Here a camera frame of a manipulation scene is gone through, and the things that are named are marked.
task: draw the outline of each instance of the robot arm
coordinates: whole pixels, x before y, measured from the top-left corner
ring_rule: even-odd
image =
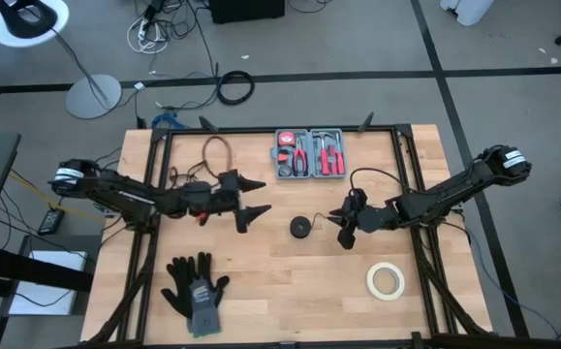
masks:
[[[530,175],[531,169],[532,165],[515,147],[495,145],[475,158],[464,172],[424,192],[412,190],[386,200],[383,208],[368,205],[364,191],[352,189],[343,206],[329,213],[330,220],[342,228],[338,242],[345,249],[352,249],[356,228],[372,233],[379,229],[439,224],[453,206],[472,199],[492,184],[520,183]]]
[[[113,170],[101,170],[89,160],[69,160],[60,163],[51,189],[67,198],[90,199],[99,205],[120,212],[125,222],[147,229],[152,211],[170,218],[190,214],[203,226],[210,214],[233,212],[237,231],[247,232],[247,226],[271,208],[270,205],[241,208],[239,192],[265,186],[231,170],[218,175],[219,188],[212,192],[211,184],[194,181],[173,189],[145,185]]]

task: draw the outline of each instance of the concrete floor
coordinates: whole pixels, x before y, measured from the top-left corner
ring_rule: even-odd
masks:
[[[310,0],[293,0],[308,6]],[[130,0],[67,1],[72,17],[63,36],[92,72],[119,80],[150,79],[151,57],[133,53],[124,34],[136,18]],[[444,70],[561,66],[561,1],[496,2],[483,20],[462,27],[438,7],[420,1]],[[315,15],[287,9],[278,19],[214,25],[200,15],[211,52],[222,72],[241,69],[253,75],[368,71],[430,71],[412,4],[405,0],[334,0]],[[551,58],[558,60],[551,64]],[[209,70],[198,32],[171,43],[155,69],[182,77]],[[75,64],[55,42],[28,48],[0,46],[0,86],[72,83],[80,78]],[[497,143],[518,146],[534,164],[532,176],[512,188],[485,193],[519,300],[561,326],[561,75],[447,79],[472,154]],[[227,86],[227,94],[243,85]],[[211,86],[148,88],[138,98],[138,113],[150,122],[154,106],[204,100]],[[124,90],[128,96],[132,91]],[[59,161],[94,158],[120,146],[124,132],[135,128],[134,104],[102,118],[85,121],[68,115],[65,92],[0,95],[0,131],[22,135],[14,167],[49,193],[47,181]],[[239,107],[216,103],[185,111],[179,120],[197,125],[205,115],[218,126],[330,125],[360,123],[369,112],[375,123],[437,124],[451,167],[463,168],[449,115],[435,79],[332,79],[259,83],[254,96]],[[46,205],[25,188],[8,182],[24,217],[38,226]],[[90,211],[88,202],[68,206]],[[467,226],[478,236],[487,268],[494,275],[476,206],[467,208]],[[62,235],[97,235],[98,222],[67,216]],[[0,227],[0,246],[7,231]],[[14,235],[9,250],[17,251]],[[481,276],[489,315],[496,332],[513,330],[500,292]],[[524,311],[530,334],[552,338],[540,318]],[[82,316],[20,317],[10,321],[2,348],[51,348],[75,344]]]

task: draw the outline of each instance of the red-handled pliers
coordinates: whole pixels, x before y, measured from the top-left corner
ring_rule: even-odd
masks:
[[[296,150],[293,153],[293,174],[308,175],[308,160],[306,151],[301,147],[301,138],[296,137]]]

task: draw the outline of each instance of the wooden tabletop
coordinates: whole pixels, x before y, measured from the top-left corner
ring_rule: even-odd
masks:
[[[450,177],[444,150],[435,125],[414,125],[414,136],[426,187]],[[150,131],[128,131],[121,152],[118,171],[143,180]],[[419,331],[428,337],[420,282],[408,230],[379,231],[365,234],[356,231],[356,245],[343,249],[336,241],[339,227],[319,217],[310,236],[293,238],[291,220],[303,215],[310,219],[316,212],[339,208],[349,189],[348,179],[277,179],[269,149],[272,134],[223,135],[233,148],[233,164],[249,179],[267,183],[263,189],[245,193],[245,206],[271,204],[273,208],[254,221],[247,234],[239,234],[234,217],[211,216],[204,227],[193,217],[163,217],[145,344],[244,343],[279,341],[330,341],[408,338]],[[171,166],[184,174],[202,160],[206,135],[179,135],[171,146]],[[345,133],[348,170],[376,167],[398,174],[390,133]],[[163,147],[158,147],[153,183],[157,185]],[[220,142],[212,142],[207,160],[215,173],[226,168],[227,152]],[[411,171],[409,156],[405,156]],[[205,172],[199,180],[212,178]],[[357,187],[364,188],[371,205],[382,206],[384,199],[401,193],[393,180],[377,173],[355,175]],[[462,225],[451,215],[449,221]],[[122,226],[105,232],[104,238]],[[483,293],[467,237],[455,228],[438,229],[440,249],[449,287],[475,321],[490,329]],[[123,232],[102,247],[90,294],[82,339],[95,334],[114,311],[125,285],[132,232]],[[143,241],[140,260],[146,251]],[[231,283],[219,307],[222,331],[203,338],[193,338],[185,318],[174,311],[161,295],[163,288],[175,290],[166,272],[173,257],[196,256],[200,251],[213,254],[213,278],[228,275]],[[366,288],[368,269],[379,262],[398,266],[405,277],[403,295],[396,301],[379,301]],[[376,284],[386,292],[393,278],[378,272]],[[442,309],[433,289],[440,328],[445,328]],[[134,301],[129,337],[134,336],[140,303]]]

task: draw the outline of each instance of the work glove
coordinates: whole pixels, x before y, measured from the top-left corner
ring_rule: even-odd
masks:
[[[174,310],[188,319],[188,330],[194,337],[220,332],[217,307],[230,279],[222,276],[213,286],[211,254],[199,253],[198,272],[194,257],[173,258],[166,270],[174,279],[177,296],[170,289],[162,289],[162,295]]]

